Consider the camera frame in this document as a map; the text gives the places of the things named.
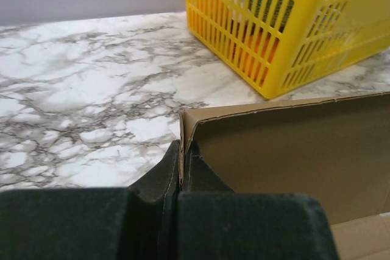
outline yellow plastic basket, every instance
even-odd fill
[[[186,0],[190,31],[267,99],[390,45],[390,0]]]

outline orange object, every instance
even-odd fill
[[[257,36],[257,39],[256,39],[256,43],[255,43],[255,47],[253,48],[253,51],[257,54],[259,54],[261,57],[264,58],[264,56],[266,55],[266,51],[267,51],[267,48],[268,48],[268,45],[269,45],[269,40],[271,39],[271,34],[268,33],[267,34],[267,37],[265,39],[265,42],[264,42],[264,45],[262,48],[260,48],[260,41],[261,41],[261,36],[262,36],[262,32],[260,32]],[[251,48],[252,47],[252,43],[254,41],[254,36],[250,36],[249,37],[249,40],[248,40],[248,47]],[[276,52],[276,49],[277,49],[277,46],[279,44],[279,39],[275,39],[274,41],[274,44],[272,46],[272,49],[269,53],[269,57],[268,57],[268,62],[271,63],[272,62],[272,59],[274,58],[274,55],[275,55],[275,52]],[[245,51],[241,50],[241,56],[239,57],[240,61],[243,63],[243,72],[246,72],[247,71],[247,68],[249,67],[249,70],[248,70],[248,76],[251,77],[252,76],[252,71],[253,71],[253,68],[256,69],[255,71],[255,75],[253,77],[253,80],[256,82],[257,81],[257,78],[258,78],[258,75],[259,75],[259,72],[260,72],[260,69],[261,69],[261,62],[256,62],[256,59],[252,58],[248,53],[246,53]],[[266,75],[268,73],[268,68],[265,68],[264,69],[264,73],[263,73],[263,76],[261,77],[261,81],[264,81],[264,79],[266,78]]]
[[[220,0],[198,0],[195,7],[224,29],[226,29],[228,24],[231,22],[229,9]],[[193,22],[191,25],[196,32],[207,34],[207,28],[210,26],[211,35],[214,35],[215,38],[217,37],[220,30],[215,27],[214,23],[210,24],[210,22],[208,22],[207,19],[196,10],[192,11],[192,17]]]

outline marble countertop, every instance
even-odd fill
[[[386,90],[389,50],[279,99]],[[129,185],[180,110],[261,102],[184,13],[0,27],[0,190]]]

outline cardboard box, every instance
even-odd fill
[[[390,93],[181,113],[183,157],[197,141],[236,192],[318,199],[342,260],[390,259]]]

